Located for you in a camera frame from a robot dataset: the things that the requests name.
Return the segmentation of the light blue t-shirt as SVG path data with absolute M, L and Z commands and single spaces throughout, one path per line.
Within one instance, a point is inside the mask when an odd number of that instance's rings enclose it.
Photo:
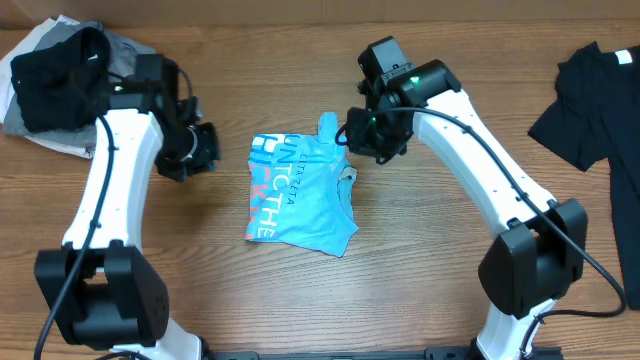
M 336 143 L 337 131 L 338 116 L 325 112 L 315 135 L 253 137 L 246 240 L 344 255 L 359 230 L 351 203 L 357 170 Z

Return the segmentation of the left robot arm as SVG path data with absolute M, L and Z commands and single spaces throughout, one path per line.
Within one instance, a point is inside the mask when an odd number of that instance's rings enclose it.
M 96 119 L 97 143 L 84 194 L 60 248 L 38 253 L 34 275 L 50 308 L 34 349 L 51 328 L 104 358 L 210 359 L 208 343 L 169 314 L 168 288 L 142 251 L 142 218 L 153 170 L 183 182 L 213 170 L 215 129 L 195 97 L 143 100 Z

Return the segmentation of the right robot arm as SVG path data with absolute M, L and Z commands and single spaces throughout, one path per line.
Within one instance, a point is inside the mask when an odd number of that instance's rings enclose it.
M 416 137 L 452 172 L 480 211 L 493 242 L 478 276 L 490 301 L 484 327 L 463 347 L 431 347 L 428 359 L 560 359 L 533 343 L 555 305 L 582 277 L 588 217 L 575 199 L 559 203 L 510 157 L 478 117 L 468 94 L 394 96 L 351 108 L 339 130 L 349 150 L 384 164 Z

